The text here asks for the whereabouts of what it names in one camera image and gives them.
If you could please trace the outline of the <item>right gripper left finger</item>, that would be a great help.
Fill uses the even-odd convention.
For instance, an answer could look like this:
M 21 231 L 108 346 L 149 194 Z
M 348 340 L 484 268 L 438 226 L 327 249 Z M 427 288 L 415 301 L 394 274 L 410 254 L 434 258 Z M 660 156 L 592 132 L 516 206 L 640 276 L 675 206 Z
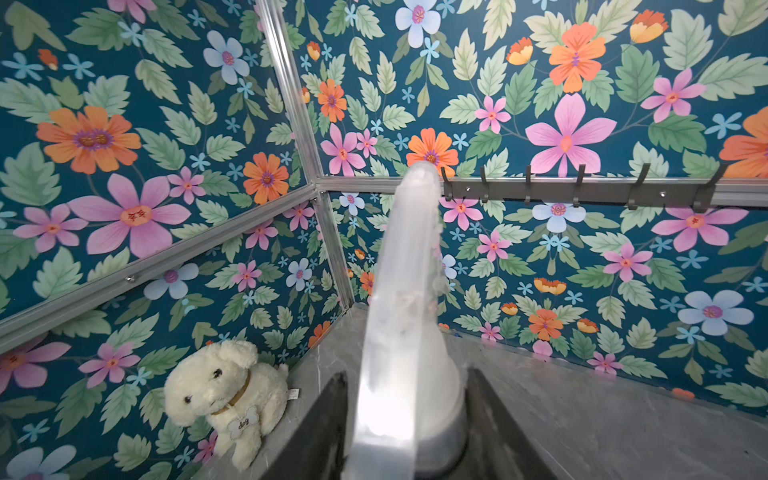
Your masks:
M 341 479 L 348 414 L 348 380 L 336 373 L 261 479 Z

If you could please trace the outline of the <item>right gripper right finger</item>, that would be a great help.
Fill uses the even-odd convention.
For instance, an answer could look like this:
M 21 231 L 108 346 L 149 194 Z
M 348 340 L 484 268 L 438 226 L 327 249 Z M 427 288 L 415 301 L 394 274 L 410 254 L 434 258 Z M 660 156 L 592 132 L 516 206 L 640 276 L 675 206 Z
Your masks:
M 468 442 L 464 469 L 470 479 L 554 479 L 556 475 L 514 420 L 485 375 L 468 370 Z

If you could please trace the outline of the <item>white spray nozzle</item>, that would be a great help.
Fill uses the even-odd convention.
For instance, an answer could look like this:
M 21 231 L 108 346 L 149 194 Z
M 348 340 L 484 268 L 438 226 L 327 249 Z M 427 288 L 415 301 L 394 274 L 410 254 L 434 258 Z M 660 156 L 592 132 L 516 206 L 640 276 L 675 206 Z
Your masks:
M 345 479 L 416 479 L 418 441 L 460 407 L 464 391 L 438 317 L 441 181 L 427 162 L 394 194 L 366 322 Z

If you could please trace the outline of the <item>grey translucent spray bottle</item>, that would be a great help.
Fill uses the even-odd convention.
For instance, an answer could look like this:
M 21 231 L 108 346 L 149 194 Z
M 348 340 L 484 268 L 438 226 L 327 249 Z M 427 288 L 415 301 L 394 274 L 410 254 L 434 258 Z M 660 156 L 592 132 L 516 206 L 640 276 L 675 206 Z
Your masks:
M 461 459 L 467 443 L 467 417 L 460 407 L 435 432 L 418 441 L 415 477 L 440 477 L 454 468 Z

